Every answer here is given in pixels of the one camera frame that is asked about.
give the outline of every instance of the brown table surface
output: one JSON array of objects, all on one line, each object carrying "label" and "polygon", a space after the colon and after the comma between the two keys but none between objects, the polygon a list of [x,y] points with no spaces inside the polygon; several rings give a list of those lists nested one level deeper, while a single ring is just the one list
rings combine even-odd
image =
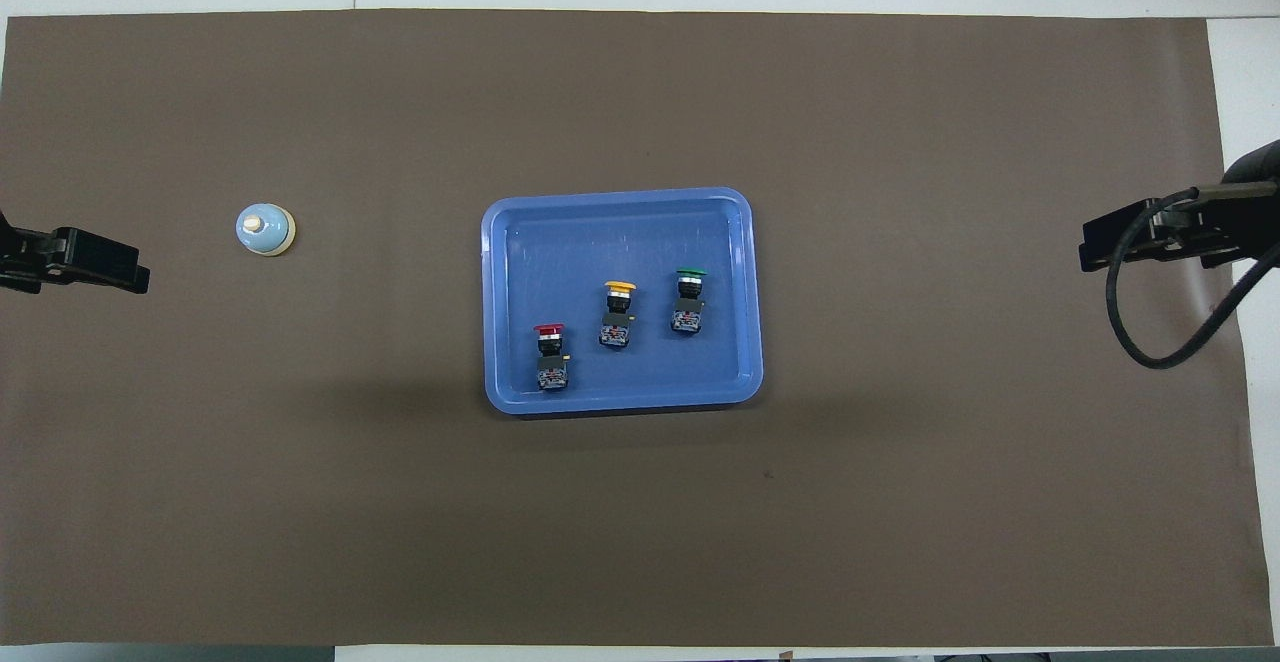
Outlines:
[{"label": "brown table surface", "polygon": [[[1271,643],[1234,323],[1144,370],[1075,260],[1221,173],[1203,20],[29,18],[4,69],[9,219],[154,270],[0,296],[5,643]],[[485,207],[701,184],[762,392],[493,410]],[[1170,348],[1228,283],[1123,302]]]}]

